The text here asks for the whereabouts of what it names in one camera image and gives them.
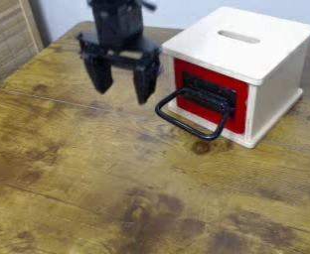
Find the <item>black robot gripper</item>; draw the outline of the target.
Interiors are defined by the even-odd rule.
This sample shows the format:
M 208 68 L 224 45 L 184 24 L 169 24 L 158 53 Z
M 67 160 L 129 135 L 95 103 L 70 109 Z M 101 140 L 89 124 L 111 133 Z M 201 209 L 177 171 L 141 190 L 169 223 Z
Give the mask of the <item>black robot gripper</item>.
M 147 0 L 87 0 L 95 22 L 93 32 L 80 32 L 80 57 L 97 91 L 113 86 L 111 67 L 134 68 L 138 103 L 155 91 L 161 70 L 161 46 L 145 34 L 143 9 L 157 11 Z

